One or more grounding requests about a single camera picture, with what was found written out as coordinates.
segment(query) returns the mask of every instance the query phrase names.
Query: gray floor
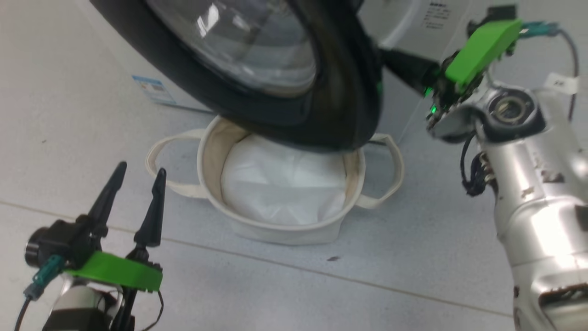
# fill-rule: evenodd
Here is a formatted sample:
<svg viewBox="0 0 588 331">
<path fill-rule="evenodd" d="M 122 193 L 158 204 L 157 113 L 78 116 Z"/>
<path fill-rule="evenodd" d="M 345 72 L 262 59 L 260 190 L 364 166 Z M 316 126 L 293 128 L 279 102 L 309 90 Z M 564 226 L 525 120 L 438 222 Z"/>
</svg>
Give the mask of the gray floor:
<svg viewBox="0 0 588 331">
<path fill-rule="evenodd" d="M 8 330 L 34 274 L 22 258 L 29 235 L 86 212 L 126 160 L 103 247 L 127 253 L 151 199 L 149 147 L 213 116 L 151 104 L 69 0 L 0 1 L 0 100 L 0 329 Z M 576 125 L 586 122 L 579 114 Z M 513 330 L 491 194 L 463 194 L 460 148 L 432 141 L 420 118 L 401 149 L 404 186 L 378 210 L 352 210 L 329 245 L 236 237 L 210 203 L 169 191 L 165 239 L 151 251 L 165 272 L 155 330 Z M 170 179 L 197 180 L 196 151 L 190 143 L 166 150 Z M 378 147 L 366 157 L 365 191 L 381 193 L 389 160 Z M 40 329 L 58 289 L 55 281 L 31 305 L 23 330 Z M 155 296 L 141 296 L 139 327 L 157 311 Z"/>
</svg>

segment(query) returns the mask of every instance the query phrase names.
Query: teal connector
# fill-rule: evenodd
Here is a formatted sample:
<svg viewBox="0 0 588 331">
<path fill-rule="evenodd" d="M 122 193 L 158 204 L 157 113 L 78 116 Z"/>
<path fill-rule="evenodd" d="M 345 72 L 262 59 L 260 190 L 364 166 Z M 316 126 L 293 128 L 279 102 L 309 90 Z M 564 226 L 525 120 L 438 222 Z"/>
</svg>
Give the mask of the teal connector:
<svg viewBox="0 0 588 331">
<path fill-rule="evenodd" d="M 540 36 L 554 37 L 559 33 L 559 24 L 554 22 L 523 23 L 519 38 L 533 38 Z"/>
<path fill-rule="evenodd" d="M 65 259 L 59 255 L 52 255 L 39 271 L 33 276 L 33 282 L 25 289 L 26 297 L 37 301 L 49 283 L 64 270 Z"/>
</svg>

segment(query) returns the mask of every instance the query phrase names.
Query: white label tag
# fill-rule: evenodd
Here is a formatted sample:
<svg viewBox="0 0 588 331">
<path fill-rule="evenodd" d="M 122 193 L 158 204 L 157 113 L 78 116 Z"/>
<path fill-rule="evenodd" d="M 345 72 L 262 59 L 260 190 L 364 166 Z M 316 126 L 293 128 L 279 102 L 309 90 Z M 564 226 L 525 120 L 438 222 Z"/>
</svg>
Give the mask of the white label tag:
<svg viewBox="0 0 588 331">
<path fill-rule="evenodd" d="M 567 95 L 578 93 L 578 78 L 566 77 L 552 72 L 547 76 L 545 88 Z"/>
<path fill-rule="evenodd" d="M 443 30 L 445 28 L 447 21 L 452 16 L 452 9 L 449 4 L 444 4 L 443 2 L 446 1 L 431 1 L 421 27 L 429 31 Z"/>
</svg>

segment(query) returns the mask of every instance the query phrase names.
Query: black cable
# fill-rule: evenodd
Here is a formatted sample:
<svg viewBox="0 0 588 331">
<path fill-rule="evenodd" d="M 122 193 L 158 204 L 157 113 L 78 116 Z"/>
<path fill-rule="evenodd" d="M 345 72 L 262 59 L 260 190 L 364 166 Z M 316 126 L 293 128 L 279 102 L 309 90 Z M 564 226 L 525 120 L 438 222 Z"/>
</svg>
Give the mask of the black cable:
<svg viewBox="0 0 588 331">
<path fill-rule="evenodd" d="M 476 136 L 472 133 L 463 144 L 462 157 L 459 160 L 459 170 L 462 173 L 462 185 L 466 189 L 467 195 L 471 197 L 479 196 L 486 189 L 486 171 L 481 161 L 482 152 L 478 153 L 472 160 L 470 166 L 470 180 L 466 177 L 465 158 L 467 149 L 470 147 L 472 139 Z"/>
<path fill-rule="evenodd" d="M 111 293 L 119 293 L 118 290 L 112 290 L 112 291 L 108 291 L 108 292 L 102 292 L 102 296 L 100 297 L 100 299 L 98 299 L 98 302 L 96 303 L 96 307 L 99 309 L 100 308 L 100 302 L 104 301 L 105 306 L 105 311 L 108 310 L 108 301 L 106 301 L 106 296 L 108 295 L 109 298 L 113 301 L 116 302 L 116 299 L 111 295 Z"/>
<path fill-rule="evenodd" d="M 567 33 L 564 29 L 559 29 L 559 35 L 565 39 L 568 46 L 570 47 L 570 51 L 572 52 L 572 60 L 574 62 L 574 78 L 580 75 L 580 56 L 578 55 L 578 47 L 576 43 L 572 39 L 569 33 Z M 568 112 L 567 119 L 571 122 L 574 116 L 574 108 L 576 108 L 576 94 L 572 94 L 572 98 L 570 99 L 570 111 Z"/>
<path fill-rule="evenodd" d="M 159 319 L 161 318 L 161 315 L 163 314 L 163 296 L 161 295 L 161 291 L 157 291 L 157 294 L 159 295 L 159 302 L 161 303 L 161 308 L 159 309 L 159 315 L 157 315 L 157 319 L 155 320 L 155 322 L 151 323 L 151 325 L 149 325 L 148 327 L 144 328 L 141 331 L 151 330 L 151 328 L 154 327 L 159 322 Z"/>
<path fill-rule="evenodd" d="M 19 331 L 21 329 L 22 319 L 25 317 L 26 309 L 29 307 L 31 303 L 31 298 L 26 297 L 25 303 L 22 305 L 21 312 L 18 314 L 18 318 L 16 319 L 16 325 L 14 326 L 14 331 Z"/>
<path fill-rule="evenodd" d="M 472 142 L 472 139 L 474 139 L 474 137 L 476 136 L 476 133 L 472 133 L 467 139 L 466 142 L 463 143 L 463 149 L 462 149 L 462 157 L 459 160 L 459 170 L 462 172 L 462 183 L 467 183 L 467 178 L 466 178 L 466 166 L 464 165 L 465 161 L 466 161 L 466 153 L 467 153 L 467 149 L 470 147 L 470 143 Z"/>
</svg>

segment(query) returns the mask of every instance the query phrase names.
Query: sticker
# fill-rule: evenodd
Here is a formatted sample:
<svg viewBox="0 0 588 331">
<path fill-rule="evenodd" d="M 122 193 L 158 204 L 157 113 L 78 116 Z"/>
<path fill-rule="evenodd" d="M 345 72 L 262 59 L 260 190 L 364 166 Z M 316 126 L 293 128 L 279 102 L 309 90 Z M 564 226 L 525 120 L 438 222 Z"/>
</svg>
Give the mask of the sticker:
<svg viewBox="0 0 588 331">
<path fill-rule="evenodd" d="M 552 72 L 547 76 L 544 87 L 567 95 L 578 93 L 579 78 L 566 77 Z"/>
<path fill-rule="evenodd" d="M 139 84 L 143 93 L 145 93 L 151 101 L 163 104 L 176 104 L 176 101 L 174 101 L 172 96 L 169 95 L 168 90 L 166 90 L 163 83 L 160 81 L 140 76 L 133 76 L 133 79 Z"/>
<path fill-rule="evenodd" d="M 433 0 L 427 7 L 420 26 L 426 30 L 442 30 L 451 17 L 452 10 L 443 0 Z"/>
</svg>

